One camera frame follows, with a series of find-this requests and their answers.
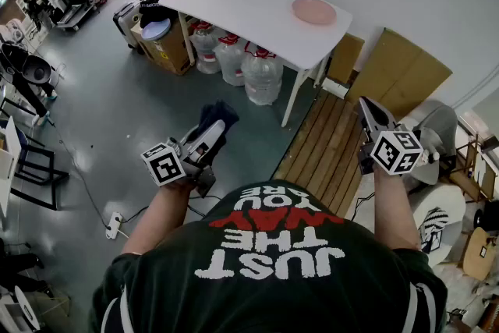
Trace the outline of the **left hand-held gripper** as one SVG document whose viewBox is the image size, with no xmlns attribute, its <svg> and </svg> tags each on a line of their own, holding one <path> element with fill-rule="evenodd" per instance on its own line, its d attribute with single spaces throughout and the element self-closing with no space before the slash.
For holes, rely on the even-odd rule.
<svg viewBox="0 0 499 333">
<path fill-rule="evenodd" d="M 140 158 L 157 186 L 188 179 L 196 183 L 197 192 L 205 197 L 216 182 L 209 164 L 222 146 L 224 132 L 225 122 L 221 119 L 202 133 L 196 126 L 189 132 L 186 141 L 170 137 L 143 152 Z"/>
</svg>

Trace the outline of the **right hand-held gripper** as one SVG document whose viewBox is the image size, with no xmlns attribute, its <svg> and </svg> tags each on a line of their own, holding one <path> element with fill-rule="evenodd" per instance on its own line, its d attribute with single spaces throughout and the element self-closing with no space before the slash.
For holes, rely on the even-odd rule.
<svg viewBox="0 0 499 333">
<path fill-rule="evenodd" d="M 383 105 L 369 97 L 360 97 L 359 106 L 370 138 L 358 153 L 361 175 L 373 173 L 375 165 L 389 175 L 410 173 L 423 154 L 416 135 L 409 131 L 383 131 L 396 129 L 398 123 Z"/>
</svg>

